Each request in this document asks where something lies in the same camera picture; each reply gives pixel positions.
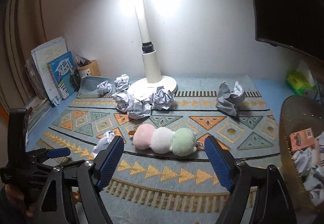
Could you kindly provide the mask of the white paper stack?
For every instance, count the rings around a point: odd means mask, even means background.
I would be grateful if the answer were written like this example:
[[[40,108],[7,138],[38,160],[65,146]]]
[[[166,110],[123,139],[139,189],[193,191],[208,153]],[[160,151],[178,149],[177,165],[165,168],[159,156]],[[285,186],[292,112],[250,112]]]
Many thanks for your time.
[[[26,73],[36,94],[47,98],[52,106],[59,105],[62,96],[49,70],[49,63],[67,52],[65,39],[58,37],[33,49],[25,64]]]

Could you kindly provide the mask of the blue study book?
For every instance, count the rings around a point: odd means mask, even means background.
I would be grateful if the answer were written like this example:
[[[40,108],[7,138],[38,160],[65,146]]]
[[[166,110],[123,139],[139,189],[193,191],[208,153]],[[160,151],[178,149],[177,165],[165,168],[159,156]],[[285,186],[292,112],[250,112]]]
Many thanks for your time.
[[[76,84],[72,80],[75,74],[75,66],[72,53],[67,52],[48,63],[49,72],[62,99],[68,98],[76,90]]]

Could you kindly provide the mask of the white desk lamp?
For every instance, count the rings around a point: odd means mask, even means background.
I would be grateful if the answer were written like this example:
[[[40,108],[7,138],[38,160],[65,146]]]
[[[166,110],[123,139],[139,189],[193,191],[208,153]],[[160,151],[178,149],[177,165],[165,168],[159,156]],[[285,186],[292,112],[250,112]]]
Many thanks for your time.
[[[158,87],[171,91],[177,90],[177,82],[170,76],[161,74],[157,52],[149,34],[149,27],[143,0],[131,0],[137,16],[138,27],[142,41],[142,59],[145,78],[142,78],[130,85],[128,92],[138,99],[148,98],[157,91]]]

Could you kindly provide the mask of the wooden pen holder box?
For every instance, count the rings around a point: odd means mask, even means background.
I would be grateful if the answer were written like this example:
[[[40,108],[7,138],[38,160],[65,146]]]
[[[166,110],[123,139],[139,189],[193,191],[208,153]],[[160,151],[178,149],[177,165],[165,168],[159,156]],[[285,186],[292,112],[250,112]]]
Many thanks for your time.
[[[78,54],[74,54],[76,60],[76,68],[80,77],[100,76],[100,70],[96,60],[89,60]]]

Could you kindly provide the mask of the black mesh pen cup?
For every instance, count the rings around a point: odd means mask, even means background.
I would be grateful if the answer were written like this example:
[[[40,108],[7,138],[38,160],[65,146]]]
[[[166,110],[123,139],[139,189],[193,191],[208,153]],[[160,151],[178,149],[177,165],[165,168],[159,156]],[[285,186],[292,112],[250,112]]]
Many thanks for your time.
[[[70,82],[75,91],[78,91],[80,89],[81,77],[78,72],[70,74]]]

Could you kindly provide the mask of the green tissue pack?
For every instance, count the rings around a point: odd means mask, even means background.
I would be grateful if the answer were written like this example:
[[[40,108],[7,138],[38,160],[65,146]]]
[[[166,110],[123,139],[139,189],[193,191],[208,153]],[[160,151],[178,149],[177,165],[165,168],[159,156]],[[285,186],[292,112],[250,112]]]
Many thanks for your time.
[[[288,71],[287,84],[296,95],[314,99],[317,90],[309,66],[303,60],[295,70]]]

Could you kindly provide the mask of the three-ball plush dango toy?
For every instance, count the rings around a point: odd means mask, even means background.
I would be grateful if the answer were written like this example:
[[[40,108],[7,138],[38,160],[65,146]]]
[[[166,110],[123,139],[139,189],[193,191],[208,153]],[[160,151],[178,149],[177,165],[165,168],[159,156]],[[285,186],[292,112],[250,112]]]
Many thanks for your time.
[[[150,124],[138,126],[130,131],[133,145],[136,149],[151,149],[157,154],[173,153],[184,157],[199,150],[204,150],[203,143],[196,139],[196,133],[191,129],[180,128],[173,131],[167,127],[155,128]]]

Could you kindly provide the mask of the flat lying books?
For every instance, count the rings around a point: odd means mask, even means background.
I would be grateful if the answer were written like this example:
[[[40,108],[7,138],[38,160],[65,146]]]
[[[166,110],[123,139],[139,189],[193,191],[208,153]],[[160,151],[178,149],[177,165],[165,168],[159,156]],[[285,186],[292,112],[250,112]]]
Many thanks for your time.
[[[31,132],[35,125],[51,110],[52,106],[47,98],[41,99],[35,96],[25,106],[29,112],[28,132]]]

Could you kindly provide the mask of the paper ball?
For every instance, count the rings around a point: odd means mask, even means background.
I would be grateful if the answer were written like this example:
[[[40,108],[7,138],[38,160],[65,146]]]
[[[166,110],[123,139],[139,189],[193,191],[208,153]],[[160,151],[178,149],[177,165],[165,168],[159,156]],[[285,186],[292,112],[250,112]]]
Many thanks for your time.
[[[116,92],[125,92],[129,89],[129,79],[130,77],[127,74],[122,74],[117,77],[114,81]]]
[[[106,95],[112,92],[112,84],[108,80],[101,82],[97,85],[97,93],[99,95]]]
[[[230,87],[224,81],[218,88],[216,108],[229,116],[236,117],[239,114],[245,97],[245,90],[237,81],[234,84],[233,90],[230,90]]]
[[[117,92],[113,94],[116,102],[116,109],[122,113],[129,113],[133,110],[134,98],[127,92]]]
[[[151,116],[151,105],[148,102],[132,101],[127,113],[131,119],[144,119]]]
[[[92,153],[93,157],[95,158],[100,151],[105,150],[108,148],[108,146],[111,144],[115,137],[115,134],[113,131],[106,131],[103,135],[103,137],[99,140],[99,142],[94,146]]]
[[[169,110],[174,102],[174,94],[163,86],[158,87],[150,96],[150,103],[157,110]]]

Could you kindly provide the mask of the wicker waste basket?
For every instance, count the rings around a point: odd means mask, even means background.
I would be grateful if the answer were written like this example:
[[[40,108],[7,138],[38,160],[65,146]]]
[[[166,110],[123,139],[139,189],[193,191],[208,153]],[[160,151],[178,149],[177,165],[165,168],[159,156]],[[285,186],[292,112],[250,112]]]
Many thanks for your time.
[[[323,211],[323,106],[293,95],[281,107],[282,174],[295,210]]]

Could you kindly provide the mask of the patterned blue woven mat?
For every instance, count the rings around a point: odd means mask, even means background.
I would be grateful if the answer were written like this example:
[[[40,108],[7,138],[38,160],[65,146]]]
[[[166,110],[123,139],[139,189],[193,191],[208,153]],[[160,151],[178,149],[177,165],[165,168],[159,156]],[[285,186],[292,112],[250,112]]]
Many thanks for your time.
[[[250,166],[281,166],[277,122],[247,75],[179,78],[172,106],[138,120],[98,95],[98,82],[85,80],[35,148],[69,148],[50,160],[63,164],[93,159],[106,132],[121,137],[124,153],[100,194],[113,223],[215,223],[230,193],[204,151],[210,136]]]

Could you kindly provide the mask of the orange small box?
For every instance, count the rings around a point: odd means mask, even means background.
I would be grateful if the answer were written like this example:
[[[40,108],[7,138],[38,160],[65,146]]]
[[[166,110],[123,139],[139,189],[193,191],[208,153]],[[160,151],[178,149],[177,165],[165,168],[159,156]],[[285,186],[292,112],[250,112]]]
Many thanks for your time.
[[[292,152],[306,150],[309,147],[315,148],[315,138],[311,128],[291,133],[289,138]]]

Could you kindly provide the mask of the black monitor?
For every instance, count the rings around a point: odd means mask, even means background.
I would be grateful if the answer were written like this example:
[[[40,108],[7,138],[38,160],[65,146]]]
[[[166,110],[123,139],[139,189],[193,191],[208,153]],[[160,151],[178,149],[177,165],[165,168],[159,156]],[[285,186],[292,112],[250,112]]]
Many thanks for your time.
[[[255,38],[323,60],[323,0],[253,0]]]

